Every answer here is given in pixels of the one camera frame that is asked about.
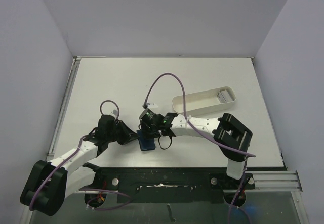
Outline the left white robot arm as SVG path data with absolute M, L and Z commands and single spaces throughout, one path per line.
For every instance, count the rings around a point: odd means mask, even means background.
M 39 160 L 29 174 L 20 203 L 48 216 L 54 215 L 66 197 L 84 186 L 101 187 L 103 176 L 90 160 L 101 155 L 110 143 L 125 145 L 138 135 L 112 115 L 103 115 L 98 125 L 81 136 L 76 147 L 48 162 Z

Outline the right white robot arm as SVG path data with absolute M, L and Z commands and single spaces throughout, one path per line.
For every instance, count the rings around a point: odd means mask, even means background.
M 163 116 L 147 108 L 139 120 L 142 134 L 147 139 L 191 136 L 204 138 L 219 146 L 227 158 L 225 181 L 231 188 L 243 183 L 247 159 L 255 157 L 248 153 L 253 133 L 229 113 L 220 118 L 186 118 L 178 113 Z

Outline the blue card holder wallet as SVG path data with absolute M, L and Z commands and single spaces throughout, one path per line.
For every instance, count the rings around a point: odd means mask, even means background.
M 146 139 L 143 136 L 142 130 L 137 130 L 136 131 L 138 135 L 138 141 L 139 141 L 139 146 L 141 151 L 152 151 L 155 150 L 155 141 L 154 139 Z

